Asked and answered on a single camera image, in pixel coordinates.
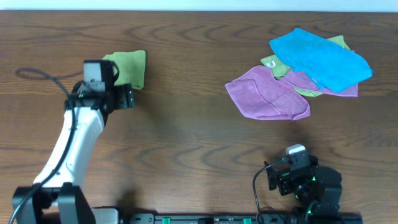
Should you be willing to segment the lime green microfiber cloth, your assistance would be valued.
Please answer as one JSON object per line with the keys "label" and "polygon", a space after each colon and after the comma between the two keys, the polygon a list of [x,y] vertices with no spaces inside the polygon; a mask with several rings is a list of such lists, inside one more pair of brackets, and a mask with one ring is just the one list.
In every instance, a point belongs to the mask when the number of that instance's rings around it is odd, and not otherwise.
{"label": "lime green microfiber cloth", "polygon": [[105,55],[103,60],[110,60],[118,67],[119,76],[114,83],[116,86],[130,84],[136,90],[144,87],[146,51],[115,52]]}

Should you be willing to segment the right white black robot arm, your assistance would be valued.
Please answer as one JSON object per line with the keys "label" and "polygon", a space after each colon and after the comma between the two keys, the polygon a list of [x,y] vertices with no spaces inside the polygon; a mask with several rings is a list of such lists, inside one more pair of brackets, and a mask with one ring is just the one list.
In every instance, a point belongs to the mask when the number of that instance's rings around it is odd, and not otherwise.
{"label": "right white black robot arm", "polygon": [[282,219],[284,223],[344,223],[339,214],[342,177],[329,167],[316,162],[296,168],[292,164],[274,170],[266,164],[269,189],[279,189],[282,196],[294,194],[299,208]]}

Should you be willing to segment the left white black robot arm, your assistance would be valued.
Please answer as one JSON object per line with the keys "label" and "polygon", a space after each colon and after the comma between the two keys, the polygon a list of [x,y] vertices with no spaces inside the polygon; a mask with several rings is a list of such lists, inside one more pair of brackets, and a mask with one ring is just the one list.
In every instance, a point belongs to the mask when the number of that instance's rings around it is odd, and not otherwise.
{"label": "left white black robot arm", "polygon": [[82,186],[95,143],[108,115],[134,106],[130,84],[95,89],[78,82],[65,100],[63,127],[41,173],[18,187],[10,223],[96,223]]}

